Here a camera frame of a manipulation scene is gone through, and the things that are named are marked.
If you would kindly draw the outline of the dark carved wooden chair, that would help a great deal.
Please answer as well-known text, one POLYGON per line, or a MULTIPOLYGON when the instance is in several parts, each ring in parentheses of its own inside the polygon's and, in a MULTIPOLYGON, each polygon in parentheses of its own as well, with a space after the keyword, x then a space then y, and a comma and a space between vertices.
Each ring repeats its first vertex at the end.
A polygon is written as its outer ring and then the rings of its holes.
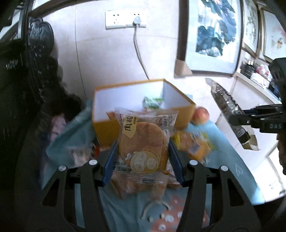
POLYGON ((50 23, 32 1, 1 1, 1 177, 12 179, 27 132, 40 120, 72 120, 81 99, 65 90, 50 23))

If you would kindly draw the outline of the red apple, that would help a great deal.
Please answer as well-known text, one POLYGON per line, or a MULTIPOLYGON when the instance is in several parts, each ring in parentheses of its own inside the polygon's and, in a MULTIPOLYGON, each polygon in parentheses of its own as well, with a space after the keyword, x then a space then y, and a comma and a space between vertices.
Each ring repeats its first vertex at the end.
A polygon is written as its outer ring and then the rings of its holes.
POLYGON ((194 111, 192 123, 194 125, 203 125, 209 120, 209 112, 204 107, 197 107, 194 111))

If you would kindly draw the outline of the light green snack bag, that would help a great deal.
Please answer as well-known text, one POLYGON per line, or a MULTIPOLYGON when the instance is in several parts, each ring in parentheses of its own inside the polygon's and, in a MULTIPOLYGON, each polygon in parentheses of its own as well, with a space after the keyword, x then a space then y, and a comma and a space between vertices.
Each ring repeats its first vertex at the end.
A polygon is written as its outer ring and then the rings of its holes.
POLYGON ((144 97, 142 101, 142 107, 144 110, 157 110, 161 108, 163 102, 163 98, 144 97))

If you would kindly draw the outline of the framed blue ink painting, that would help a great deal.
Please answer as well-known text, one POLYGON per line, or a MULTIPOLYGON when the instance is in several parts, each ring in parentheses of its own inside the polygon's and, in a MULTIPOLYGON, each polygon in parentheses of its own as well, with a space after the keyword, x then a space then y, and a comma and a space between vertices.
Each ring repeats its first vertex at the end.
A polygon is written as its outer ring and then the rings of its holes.
POLYGON ((232 76, 242 38, 242 1, 179 1, 176 59, 193 74, 232 76))

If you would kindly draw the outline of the silver black snack packet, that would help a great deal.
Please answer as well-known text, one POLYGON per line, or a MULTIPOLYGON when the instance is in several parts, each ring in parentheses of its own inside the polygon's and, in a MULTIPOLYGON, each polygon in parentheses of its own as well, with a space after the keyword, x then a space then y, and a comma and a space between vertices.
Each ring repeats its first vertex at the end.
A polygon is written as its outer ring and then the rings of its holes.
POLYGON ((242 113, 242 109, 233 99, 231 94, 226 91, 220 84, 210 78, 206 78, 206 83, 211 87, 211 94, 220 108, 223 116, 230 125, 235 136, 241 144, 247 143, 250 140, 250 134, 241 125, 234 126, 230 123, 230 116, 242 113))

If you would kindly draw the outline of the cardboard corner protector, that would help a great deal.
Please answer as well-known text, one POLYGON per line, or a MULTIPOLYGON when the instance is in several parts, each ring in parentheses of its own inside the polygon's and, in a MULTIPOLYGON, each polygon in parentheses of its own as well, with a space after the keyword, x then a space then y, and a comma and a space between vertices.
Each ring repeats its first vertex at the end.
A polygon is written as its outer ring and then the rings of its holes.
POLYGON ((184 78, 192 76, 193 72, 190 70, 185 61, 176 59, 174 67, 174 76, 175 78, 184 78))

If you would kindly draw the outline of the orange yellow snack bag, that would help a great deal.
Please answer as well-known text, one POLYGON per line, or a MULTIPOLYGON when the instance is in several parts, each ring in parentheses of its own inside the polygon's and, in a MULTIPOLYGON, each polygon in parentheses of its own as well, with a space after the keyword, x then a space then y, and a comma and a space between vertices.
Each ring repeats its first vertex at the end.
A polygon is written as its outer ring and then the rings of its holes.
POLYGON ((178 150, 188 153, 191 160, 197 160, 202 164, 208 162, 208 155, 215 149, 205 132, 178 131, 172 139, 178 150))

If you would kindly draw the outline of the clear round cake packet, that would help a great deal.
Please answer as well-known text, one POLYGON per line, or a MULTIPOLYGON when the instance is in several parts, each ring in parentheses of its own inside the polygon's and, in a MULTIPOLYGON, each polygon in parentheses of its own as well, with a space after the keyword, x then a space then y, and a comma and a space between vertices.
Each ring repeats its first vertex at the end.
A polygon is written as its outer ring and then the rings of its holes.
POLYGON ((111 185, 120 198, 149 190, 151 198, 159 200, 167 188, 180 186, 168 154, 177 116, 176 110, 115 109, 120 132, 111 185))

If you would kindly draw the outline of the yellow cardboard box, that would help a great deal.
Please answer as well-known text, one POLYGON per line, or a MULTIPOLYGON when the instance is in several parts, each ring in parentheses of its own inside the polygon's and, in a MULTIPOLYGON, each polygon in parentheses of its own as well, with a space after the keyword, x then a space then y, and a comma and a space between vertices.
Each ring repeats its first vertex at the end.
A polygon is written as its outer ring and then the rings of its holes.
POLYGON ((120 131, 117 120, 110 120, 107 113, 116 107, 142 111, 144 97, 162 97, 163 109, 178 111, 174 125, 178 130, 188 126, 196 108, 189 97, 165 79, 97 87, 93 97, 92 124, 101 146, 111 146, 120 131))

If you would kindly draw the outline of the white wall socket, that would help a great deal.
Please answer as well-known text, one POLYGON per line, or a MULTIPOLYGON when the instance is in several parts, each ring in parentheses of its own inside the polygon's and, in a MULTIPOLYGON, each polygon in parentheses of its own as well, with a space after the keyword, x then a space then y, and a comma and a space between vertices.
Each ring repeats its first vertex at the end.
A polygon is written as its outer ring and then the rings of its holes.
POLYGON ((144 14, 135 10, 108 10, 105 12, 105 28, 124 29, 134 27, 135 22, 140 19, 138 26, 146 27, 144 14))

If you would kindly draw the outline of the light blue patterned cloth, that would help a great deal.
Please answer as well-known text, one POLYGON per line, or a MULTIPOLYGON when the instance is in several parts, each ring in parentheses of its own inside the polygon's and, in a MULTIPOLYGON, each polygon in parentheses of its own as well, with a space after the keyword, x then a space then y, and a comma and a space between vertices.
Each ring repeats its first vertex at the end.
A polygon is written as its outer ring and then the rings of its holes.
MULTIPOLYGON (((92 101, 89 100, 86 102, 85 109, 52 137, 51 143, 46 149, 48 161, 42 171, 42 186, 48 183, 59 166, 75 167, 72 154, 79 148, 88 147, 95 139, 91 116, 92 101)), ((250 202, 254 205, 264 203, 262 192, 250 170, 213 122, 199 127, 189 124, 187 131, 206 132, 213 143, 215 149, 208 155, 204 165, 215 169, 222 165, 227 166, 240 183, 250 202)), ((159 215, 165 210, 163 205, 152 205, 149 208, 146 216, 152 217, 152 222, 140 217, 144 205, 150 199, 149 190, 127 195, 121 199, 115 193, 112 185, 107 184, 99 189, 99 194, 111 231, 175 231, 182 215, 187 191, 187 188, 182 187, 166 189, 163 200, 169 203, 172 209, 162 222, 159 221, 159 215)))

